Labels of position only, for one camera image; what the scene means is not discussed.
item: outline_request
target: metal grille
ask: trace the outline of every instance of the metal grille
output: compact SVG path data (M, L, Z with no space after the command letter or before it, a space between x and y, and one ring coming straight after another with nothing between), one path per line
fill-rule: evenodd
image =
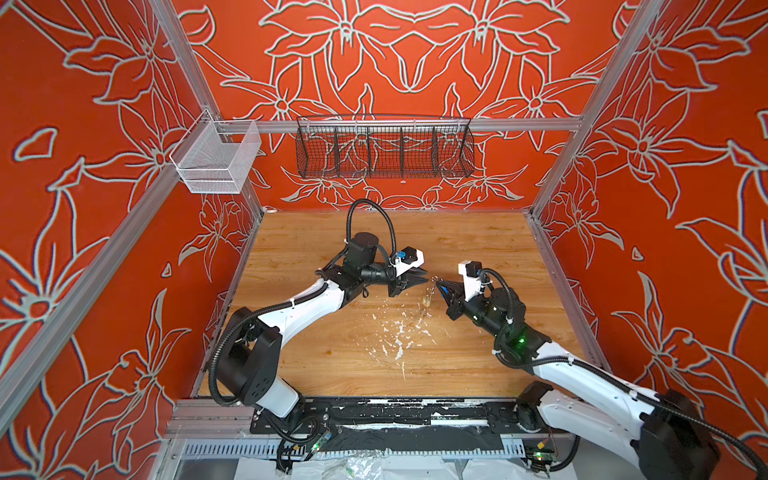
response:
M405 115L299 117L304 178L458 178L475 171L468 118Z

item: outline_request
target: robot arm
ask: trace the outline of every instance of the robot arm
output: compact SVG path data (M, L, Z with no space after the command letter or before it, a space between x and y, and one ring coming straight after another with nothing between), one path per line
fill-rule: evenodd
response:
M387 220L392 235L392 253L387 255L376 235L361 232L351 237L352 212L358 204L370 204ZM277 375L280 350L296 334L318 319L336 312L357 296L367 296L371 285L387 285L389 296L427 281L424 253L412 247L395 250L392 223L379 205L370 200L356 200L347 217L347 241L324 268L312 286L286 302L256 311L237 310L230 318L211 356L208 386L211 396L223 406L236 403L261 406L276 416L288 416L301 396ZM376 262L376 252L384 261ZM225 399L218 392L217 380L233 394Z
M581 398L569 398L546 383L533 382L517 398L518 423L524 430L534 432L549 425L572 432L625 458L646 478L710 477L720 460L710 431L719 429L701 420L687 397L673 390L661 395L584 362L525 323L525 305L498 274L483 269L479 262L462 262L458 271L462 283L437 282L448 316L453 320L467 316L491 333L495 337L492 353L504 365L523 369ZM494 273L504 288L493 289L486 272ZM486 287L490 296L485 296ZM758 466L758 472L761 468L764 465Z

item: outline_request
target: wooden table surface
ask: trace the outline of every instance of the wooden table surface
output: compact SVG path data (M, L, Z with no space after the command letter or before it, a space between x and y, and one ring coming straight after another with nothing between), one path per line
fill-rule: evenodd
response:
M515 289L529 325L583 357L522 214L389 215L398 249L422 250L430 277L460 281L458 262L481 261ZM230 313L280 303L307 288L317 279L314 271L343 248L345 228L346 212L267 214ZM391 248L377 213L358 210L353 235L359 231ZM439 293L420 311L427 285L395 298L385 286L371 286L368 298L359 296L286 344L278 374L308 396L516 396L535 379L499 363L491 355L493 337L470 319L451 321ZM220 390L226 392L221 384ZM200 394L209 395L207 379Z

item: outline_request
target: red wallpaper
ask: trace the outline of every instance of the red wallpaper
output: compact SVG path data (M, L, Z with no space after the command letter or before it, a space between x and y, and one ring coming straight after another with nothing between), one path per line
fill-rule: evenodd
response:
M766 459L767 25L764 2L668 2L543 218L614 371ZM730 453L718 478L749 478Z
M637 3L174 4L224 117L291 120L362 112L578 116ZM302 180L291 136L269 134L251 180L263 204L282 210L344 208L362 195L388 208L524 208L566 137L483 134L472 177L399 183Z
M144 0L0 12L2 373L200 111ZM0 440L0 476L145 474L252 225L241 196L177 185Z
M12 234L0 239L0 374L200 113L142 0L6 5L0 223Z
M0 476L148 474L253 220L240 195L176 186L0 441Z

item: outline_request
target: basket divider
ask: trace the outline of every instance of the basket divider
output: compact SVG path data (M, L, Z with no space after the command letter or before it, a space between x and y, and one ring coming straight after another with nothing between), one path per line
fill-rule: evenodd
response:
M467 122L466 126L464 127L464 134L462 135L462 146L458 148L458 162L462 166L462 171L464 172L464 175L466 177L469 176L469 172L467 171L467 168L465 166L466 159L464 155L464 144L467 142L467 133L469 133L469 123Z
M372 174L376 166L373 164L373 156L371 155L371 127L366 127L366 148L368 148L368 172Z
M339 153L339 128L333 128L333 168L336 175L341 177L341 154Z
M400 127L400 175L403 178L406 176L406 140L402 135L402 127Z
M301 175L302 178L306 178L306 169L310 165L310 153L306 150L306 142L304 141L304 132L302 132L301 124L299 124L299 121L296 120L296 123L299 125L299 139L301 140L301 148L304 150L304 168L299 172L299 175Z
M438 158L440 158L439 148L440 146L438 146L437 141L437 129L432 127L432 171L435 172L435 175L440 173L440 166L438 165Z

